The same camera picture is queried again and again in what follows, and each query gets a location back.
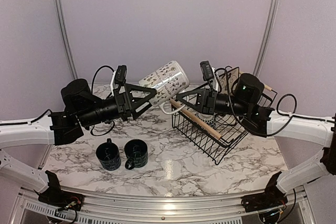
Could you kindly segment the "white patterned mug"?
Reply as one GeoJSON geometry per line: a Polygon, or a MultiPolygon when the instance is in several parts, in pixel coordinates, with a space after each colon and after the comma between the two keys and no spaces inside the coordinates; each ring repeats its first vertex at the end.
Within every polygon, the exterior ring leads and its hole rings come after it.
{"type": "Polygon", "coordinates": [[[142,78],[139,85],[155,89],[157,93],[149,100],[149,103],[153,107],[159,107],[164,114],[171,115],[182,110],[185,105],[171,112],[166,111],[164,105],[177,94],[185,92],[190,81],[181,65],[173,60],[142,78]]]}

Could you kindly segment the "dark green mug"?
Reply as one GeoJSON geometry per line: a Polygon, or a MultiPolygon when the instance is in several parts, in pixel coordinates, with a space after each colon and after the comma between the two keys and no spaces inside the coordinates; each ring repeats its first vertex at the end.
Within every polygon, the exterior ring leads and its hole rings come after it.
{"type": "Polygon", "coordinates": [[[127,158],[125,163],[127,170],[141,168],[148,163],[148,146],[143,140],[133,139],[128,141],[124,146],[124,152],[127,158]]]}

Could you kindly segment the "dark blue mug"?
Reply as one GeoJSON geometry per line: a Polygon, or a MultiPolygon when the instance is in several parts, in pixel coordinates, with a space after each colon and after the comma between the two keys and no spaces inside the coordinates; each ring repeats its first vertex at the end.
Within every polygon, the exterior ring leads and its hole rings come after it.
{"type": "Polygon", "coordinates": [[[119,148],[110,138],[98,146],[96,157],[105,170],[113,171],[121,166],[119,148]]]}

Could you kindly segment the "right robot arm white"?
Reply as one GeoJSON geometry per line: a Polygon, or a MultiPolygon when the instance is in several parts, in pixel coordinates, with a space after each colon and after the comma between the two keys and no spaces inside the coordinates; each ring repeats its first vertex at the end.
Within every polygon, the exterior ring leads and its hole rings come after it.
{"type": "Polygon", "coordinates": [[[260,203],[271,207],[281,195],[308,184],[322,176],[335,175],[335,118],[317,118],[292,113],[284,113],[269,106],[260,106],[259,100],[264,84],[250,73],[242,73],[233,84],[227,84],[227,92],[215,89],[195,89],[186,92],[186,81],[176,74],[154,72],[139,81],[143,88],[154,89],[157,94],[150,103],[163,105],[169,99],[178,110],[185,106],[199,114],[229,115],[245,132],[258,137],[284,137],[315,143],[322,150],[305,162],[286,172],[274,174],[265,192],[260,195],[260,203]]]}

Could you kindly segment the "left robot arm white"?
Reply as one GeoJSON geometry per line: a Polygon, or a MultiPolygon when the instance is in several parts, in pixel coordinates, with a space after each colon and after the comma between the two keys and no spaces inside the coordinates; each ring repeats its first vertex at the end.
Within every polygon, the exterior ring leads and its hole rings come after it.
{"type": "Polygon", "coordinates": [[[115,89],[112,97],[101,99],[91,93],[85,79],[76,79],[61,90],[64,111],[27,121],[1,123],[1,176],[46,196],[56,206],[63,205],[66,193],[61,190],[55,173],[42,172],[12,159],[4,149],[33,144],[71,144],[83,136],[84,129],[118,118],[137,119],[151,107],[149,100],[156,95],[155,89],[129,83],[119,86],[124,87],[124,92],[115,89]]]}

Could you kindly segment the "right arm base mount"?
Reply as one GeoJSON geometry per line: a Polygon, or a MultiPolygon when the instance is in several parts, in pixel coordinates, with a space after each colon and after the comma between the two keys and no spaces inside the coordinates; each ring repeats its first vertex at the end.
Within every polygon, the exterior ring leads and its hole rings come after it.
{"type": "Polygon", "coordinates": [[[288,202],[286,194],[276,187],[280,174],[281,172],[277,172],[272,175],[262,193],[245,195],[241,198],[241,205],[246,212],[273,208],[288,202]]]}

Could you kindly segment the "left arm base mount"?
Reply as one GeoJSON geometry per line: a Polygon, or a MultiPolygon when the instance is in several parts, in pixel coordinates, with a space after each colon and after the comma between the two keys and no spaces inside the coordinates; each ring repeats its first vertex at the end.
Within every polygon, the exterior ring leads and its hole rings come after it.
{"type": "Polygon", "coordinates": [[[62,190],[57,175],[48,170],[45,173],[48,178],[47,189],[42,193],[37,193],[38,200],[58,207],[58,211],[66,209],[80,211],[84,195],[62,190]]]}

